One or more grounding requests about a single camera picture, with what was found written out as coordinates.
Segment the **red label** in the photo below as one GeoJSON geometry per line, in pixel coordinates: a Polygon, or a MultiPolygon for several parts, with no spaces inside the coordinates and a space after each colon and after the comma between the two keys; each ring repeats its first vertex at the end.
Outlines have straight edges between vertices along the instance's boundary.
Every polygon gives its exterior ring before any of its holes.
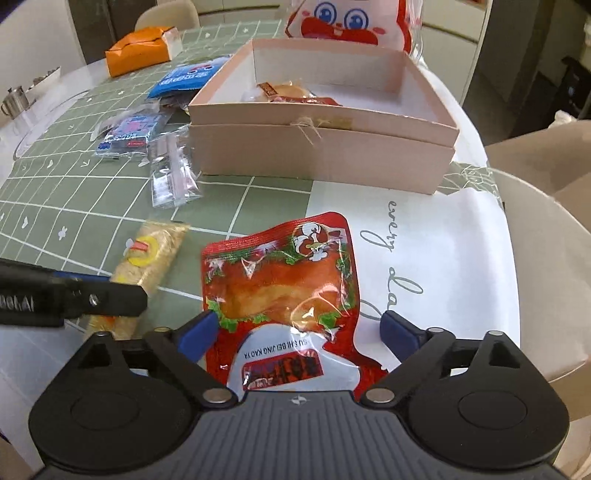
{"type": "Polygon", "coordinates": [[[323,374],[318,352],[314,349],[300,350],[244,364],[242,388],[259,390],[323,374]]]}
{"type": "Polygon", "coordinates": [[[147,252],[150,246],[145,244],[144,242],[138,242],[137,240],[131,245],[131,250],[140,250],[142,252],[147,252]]]}

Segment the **brown snack package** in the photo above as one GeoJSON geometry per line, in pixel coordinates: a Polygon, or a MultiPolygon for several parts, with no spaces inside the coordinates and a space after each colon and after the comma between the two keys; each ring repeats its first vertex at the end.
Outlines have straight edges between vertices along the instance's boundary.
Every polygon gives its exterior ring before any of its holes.
{"type": "MultiPolygon", "coordinates": [[[[145,222],[134,244],[117,265],[111,281],[141,285],[153,296],[168,271],[183,242],[189,226],[184,223],[145,222]]],[[[137,317],[106,317],[92,315],[86,329],[85,340],[95,332],[107,330],[115,340],[128,340],[138,324],[137,317]]]]}

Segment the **round table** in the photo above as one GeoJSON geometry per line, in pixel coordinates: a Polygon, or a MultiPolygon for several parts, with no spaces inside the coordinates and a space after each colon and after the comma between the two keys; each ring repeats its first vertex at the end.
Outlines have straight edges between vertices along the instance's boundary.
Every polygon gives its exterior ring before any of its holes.
{"type": "MultiPolygon", "coordinates": [[[[100,141],[90,142],[95,124],[110,112],[142,103],[174,65],[233,53],[253,37],[282,35],[279,21],[216,25],[184,32],[184,51],[166,64],[116,79],[106,79],[104,63],[90,66],[93,81],[105,80],[71,100],[67,111],[15,160],[0,189],[0,257],[109,275],[146,219],[191,224],[176,262],[139,323],[137,334],[142,334],[156,326],[178,327],[201,311],[200,252],[209,242],[336,210],[348,219],[353,236],[362,298],[363,327],[355,336],[360,352],[388,368],[396,366],[380,345],[375,321],[386,309],[421,327],[443,326],[465,338],[481,338],[486,330],[497,329],[519,342],[511,241],[482,142],[460,105],[425,65],[425,76],[460,128],[456,155],[432,196],[310,180],[202,176],[202,199],[178,209],[154,209],[147,162],[93,156],[100,141]],[[394,233],[394,240],[387,240],[394,233]]],[[[70,96],[80,92],[78,77],[70,75],[60,86],[62,96],[68,78],[70,96]]],[[[180,113],[168,128],[188,121],[180,113]]],[[[85,323],[78,320],[73,326],[82,331],[85,323]]],[[[69,335],[67,341],[63,335],[46,340],[49,334],[35,333],[32,342],[49,351],[54,365],[27,389],[30,399],[79,345],[81,336],[69,332],[63,334],[69,335]]],[[[26,332],[1,333],[0,347],[13,341],[6,340],[9,335],[32,338],[26,332]]],[[[2,358],[0,369],[6,371],[2,358]]],[[[7,376],[31,382],[21,371],[7,376]]]]}

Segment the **chair backrest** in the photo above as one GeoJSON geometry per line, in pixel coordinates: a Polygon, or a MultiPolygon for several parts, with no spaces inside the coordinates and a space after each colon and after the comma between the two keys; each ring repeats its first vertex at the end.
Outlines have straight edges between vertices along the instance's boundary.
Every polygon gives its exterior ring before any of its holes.
{"type": "Polygon", "coordinates": [[[521,349],[554,380],[573,420],[556,466],[582,478],[591,458],[591,233],[541,190],[499,170],[495,179],[515,257],[521,349]]]}
{"type": "Polygon", "coordinates": [[[197,8],[190,0],[173,0],[147,9],[135,23],[135,29],[145,27],[177,27],[179,31],[199,27],[197,8]]]}

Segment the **metal pin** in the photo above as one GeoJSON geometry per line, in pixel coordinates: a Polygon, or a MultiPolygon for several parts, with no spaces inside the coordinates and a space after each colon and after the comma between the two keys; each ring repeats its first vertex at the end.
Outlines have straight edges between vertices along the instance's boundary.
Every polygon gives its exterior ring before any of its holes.
{"type": "Polygon", "coordinates": [[[209,403],[226,403],[232,399],[232,392],[227,388],[210,388],[203,392],[203,398],[209,403]]]}
{"type": "Polygon", "coordinates": [[[365,392],[365,398],[373,403],[389,403],[394,399],[394,392],[387,388],[372,388],[365,392]]]}

